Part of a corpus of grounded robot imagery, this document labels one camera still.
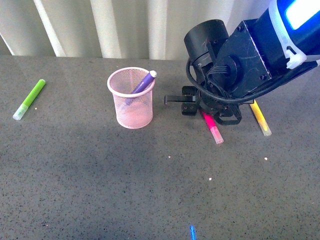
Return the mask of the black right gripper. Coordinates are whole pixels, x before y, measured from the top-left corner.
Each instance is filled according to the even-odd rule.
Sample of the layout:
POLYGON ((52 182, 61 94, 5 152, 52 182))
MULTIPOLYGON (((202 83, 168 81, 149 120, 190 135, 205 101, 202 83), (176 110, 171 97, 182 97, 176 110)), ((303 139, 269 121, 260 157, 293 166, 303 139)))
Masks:
MULTIPOLYGON (((225 103, 218 98, 240 99, 257 92, 272 78, 254 40, 255 20, 243 20, 229 35, 222 20, 213 19, 193 27, 184 37, 196 77, 196 103, 222 126, 237 125, 242 120, 239 103, 225 103)), ((193 103, 193 95, 165 95, 168 102, 193 103)))

